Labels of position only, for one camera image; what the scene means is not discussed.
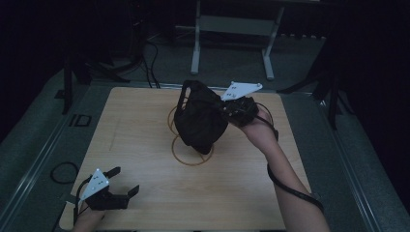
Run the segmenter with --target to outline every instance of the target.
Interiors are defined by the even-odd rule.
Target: white stand
[[[237,33],[247,35],[269,36],[269,43],[262,49],[263,64],[265,66],[266,78],[274,79],[274,72],[271,63],[271,50],[277,36],[280,20],[283,16],[284,7],[278,10],[276,20],[248,19],[236,17],[223,17],[212,15],[201,15],[200,0],[196,1],[196,20],[195,20],[195,45],[193,48],[191,74],[198,74],[200,43],[199,36],[201,31],[214,31],[225,33]]]

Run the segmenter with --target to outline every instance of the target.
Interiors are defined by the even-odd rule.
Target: wooden tabletop
[[[126,194],[136,185],[140,191],[127,210],[107,211],[101,230],[284,229],[266,160],[237,128],[228,126],[209,160],[201,165],[184,165],[174,158],[175,134],[168,126],[168,115],[180,93],[172,89],[112,89],[72,195],[96,168],[108,171],[120,166],[121,173],[110,179],[110,191]],[[272,112],[279,144],[309,189],[280,96],[251,96]],[[202,161],[180,138],[175,140],[174,152],[186,162]],[[72,204],[67,204],[60,226],[72,229]]]

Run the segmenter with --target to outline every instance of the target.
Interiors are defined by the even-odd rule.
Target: cable
[[[148,65],[147,65],[147,61],[145,60],[145,57],[142,57],[142,63],[144,64],[144,66],[145,66],[145,73],[146,73],[146,75],[147,75],[147,82],[148,82],[148,84],[150,85],[150,88],[153,88],[153,86],[152,86],[152,84],[151,84],[151,81],[150,81],[150,75],[149,75],[149,73],[148,73]]]
[[[73,210],[73,224],[76,223],[76,220],[78,219],[78,216],[79,216],[82,212],[84,212],[84,211],[81,211],[80,213],[78,213],[79,194],[81,193],[82,187],[83,187],[85,184],[89,183],[90,180],[91,180],[91,178],[92,178],[92,176],[90,176],[89,178],[85,179],[85,180],[81,183],[81,185],[79,185],[79,187],[78,187],[78,189],[77,189],[77,192],[76,192],[76,195],[75,195],[75,204],[74,204],[75,207],[74,207],[74,210]]]
[[[75,180],[73,180],[73,181],[59,181],[59,180],[57,180],[57,179],[54,177],[54,172],[55,172],[55,170],[57,170],[57,168],[61,167],[62,165],[65,165],[65,164],[68,164],[68,165],[72,166],[72,167],[75,169],[75,176],[78,175],[78,167],[75,165],[75,163],[70,162],[70,161],[65,161],[65,162],[62,162],[62,163],[58,164],[57,166],[55,166],[55,167],[50,171],[50,175],[49,175],[49,176],[50,176],[50,178],[51,178],[51,180],[52,180],[53,182],[55,182],[55,183],[57,183],[57,184],[60,184],[60,185],[68,185],[68,184],[72,184],[72,183],[75,182]]]
[[[260,117],[260,116],[258,116],[258,115],[254,115],[254,117],[255,117],[256,119],[258,119],[258,120],[264,122],[265,124],[267,124],[267,125],[269,126],[269,128],[276,134],[276,137],[278,138],[277,133],[276,133],[276,129],[275,129],[274,125],[273,125],[273,117],[272,117],[271,112],[269,111],[269,109],[268,109],[265,105],[263,105],[263,104],[261,104],[261,103],[257,103],[257,104],[263,106],[263,107],[267,110],[267,112],[269,113],[269,115],[270,115],[270,117],[271,117],[272,123],[269,123],[267,120],[265,120],[264,118],[262,118],[262,117]],[[267,168],[268,168],[269,178],[272,180],[272,182],[274,182],[275,185],[277,185],[277,186],[280,187],[281,189],[285,190],[286,192],[288,192],[288,193],[290,193],[290,194],[292,194],[292,195],[294,195],[294,196],[296,196],[296,197],[298,197],[298,198],[301,198],[301,199],[303,199],[303,200],[306,200],[307,202],[309,202],[309,203],[315,205],[317,208],[319,208],[319,210],[320,210],[322,213],[324,212],[323,205],[322,205],[322,203],[320,203],[320,201],[316,200],[315,198],[313,198],[313,197],[311,197],[311,196],[309,196],[309,195],[306,195],[306,194],[304,194],[304,193],[302,193],[302,192],[299,192],[299,191],[297,191],[297,190],[295,190],[295,189],[292,189],[292,188],[286,186],[284,183],[282,183],[280,180],[278,180],[278,178],[274,175],[274,173],[273,173],[272,170],[271,170],[271,167],[269,166],[269,163],[268,163],[268,167],[267,167]]]
[[[151,76],[152,76],[153,79],[154,79],[154,82],[155,82],[155,84],[156,84],[156,87],[157,87],[158,89],[160,89],[160,88],[161,88],[160,83],[157,81],[157,79],[155,78],[155,75],[154,75],[154,63],[155,63],[155,61],[157,60],[158,47],[157,47],[155,44],[151,43],[151,42],[147,42],[147,44],[153,46],[154,49],[155,49],[155,55],[154,55],[153,61],[151,62],[150,74],[151,74]]]
[[[84,210],[82,210],[80,213],[78,213],[78,215],[80,216],[82,213],[84,213],[84,211],[86,211],[88,208],[90,208],[89,206],[87,206]]]

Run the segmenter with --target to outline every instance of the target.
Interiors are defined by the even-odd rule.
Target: forearm
[[[261,151],[278,180],[294,190],[309,195],[276,141],[271,143],[270,148],[262,148]],[[317,206],[277,185],[275,190],[287,231],[330,231],[325,217]]]

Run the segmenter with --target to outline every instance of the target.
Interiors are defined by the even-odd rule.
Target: black fabric pouch
[[[175,128],[187,146],[203,155],[209,154],[228,126],[220,115],[221,103],[220,96],[200,81],[184,81],[174,113]]]

